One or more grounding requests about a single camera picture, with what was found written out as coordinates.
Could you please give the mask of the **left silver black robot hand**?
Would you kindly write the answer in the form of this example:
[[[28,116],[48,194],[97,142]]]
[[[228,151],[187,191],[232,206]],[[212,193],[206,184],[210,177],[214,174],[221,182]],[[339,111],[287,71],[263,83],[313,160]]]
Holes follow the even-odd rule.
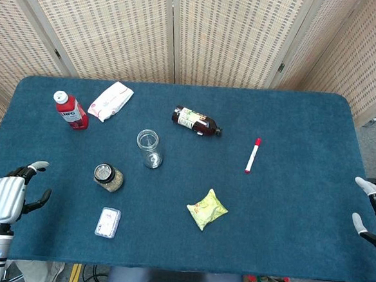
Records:
[[[40,171],[49,167],[45,161],[33,162],[9,172],[0,178],[0,223],[13,224],[21,215],[35,211],[47,203],[52,190],[45,190],[42,197],[36,202],[26,203],[26,187],[31,178]]]

